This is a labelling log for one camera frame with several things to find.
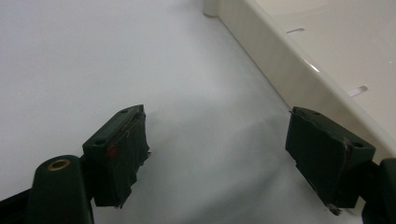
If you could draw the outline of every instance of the dark green plastic part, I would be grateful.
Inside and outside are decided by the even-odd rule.
[[[97,206],[122,206],[149,157],[142,105],[125,108],[84,143],[84,166]]]
[[[60,156],[38,166],[26,211],[26,224],[93,223],[78,157]]]
[[[316,111],[294,107],[286,150],[327,206],[354,207],[360,170],[375,148]]]

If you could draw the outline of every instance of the white surface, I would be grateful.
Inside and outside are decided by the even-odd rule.
[[[152,157],[96,223],[361,223],[326,211],[284,149],[288,108],[202,1],[1,1],[0,198],[120,109]]]
[[[377,18],[386,4],[390,12]],[[386,68],[375,69],[384,58],[368,44],[377,39],[372,35],[380,27],[375,26],[386,23],[392,6],[386,1],[219,0],[219,17],[290,107],[311,108],[340,123],[373,144],[379,162],[396,155],[395,104],[389,100],[393,65],[387,61]],[[368,91],[352,99],[348,92],[359,87]]]

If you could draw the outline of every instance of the white table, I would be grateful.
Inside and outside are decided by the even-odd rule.
[[[1,1],[0,199],[144,104],[152,157],[96,223],[361,223],[284,149],[288,108],[201,0]]]

